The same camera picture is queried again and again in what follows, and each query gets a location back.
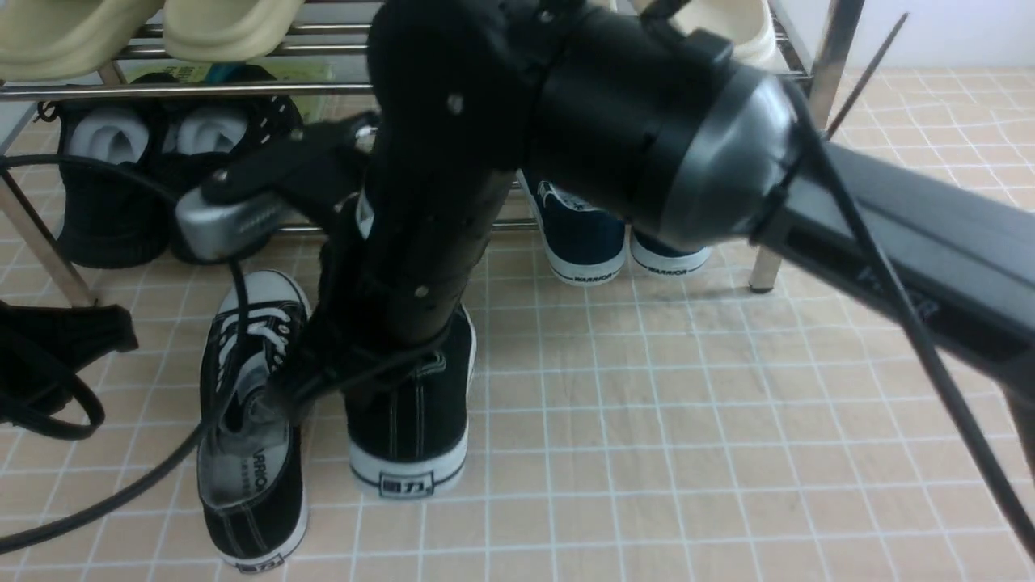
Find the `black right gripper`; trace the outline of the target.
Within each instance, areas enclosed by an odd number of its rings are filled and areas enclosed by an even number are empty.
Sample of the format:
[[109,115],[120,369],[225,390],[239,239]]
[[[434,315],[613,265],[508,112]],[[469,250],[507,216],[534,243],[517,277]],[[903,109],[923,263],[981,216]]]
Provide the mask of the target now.
[[543,78],[535,1],[388,1],[367,36],[380,110],[283,137],[202,184],[271,192],[332,239],[314,317],[267,391],[388,390],[444,342],[487,246]]

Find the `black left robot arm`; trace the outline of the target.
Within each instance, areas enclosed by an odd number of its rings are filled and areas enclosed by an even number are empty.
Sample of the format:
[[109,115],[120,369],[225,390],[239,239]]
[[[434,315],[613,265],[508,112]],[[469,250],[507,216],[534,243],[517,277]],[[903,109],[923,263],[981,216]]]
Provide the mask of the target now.
[[122,305],[1,305],[1,420],[56,440],[86,440],[106,420],[78,375],[112,352],[139,347]]

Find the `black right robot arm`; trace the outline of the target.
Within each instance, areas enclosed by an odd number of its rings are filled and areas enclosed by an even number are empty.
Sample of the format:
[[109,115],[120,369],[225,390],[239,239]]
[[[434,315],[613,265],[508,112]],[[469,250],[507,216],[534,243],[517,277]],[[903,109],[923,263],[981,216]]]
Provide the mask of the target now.
[[287,207],[337,239],[336,195],[363,187],[365,248],[339,277],[277,388],[299,415],[374,363],[402,365],[450,321],[513,174],[532,170],[667,248],[750,240],[939,346],[1007,395],[1033,457],[1033,217],[825,140],[791,82],[583,1],[388,1],[367,34],[381,109],[233,163],[176,217],[223,260]]

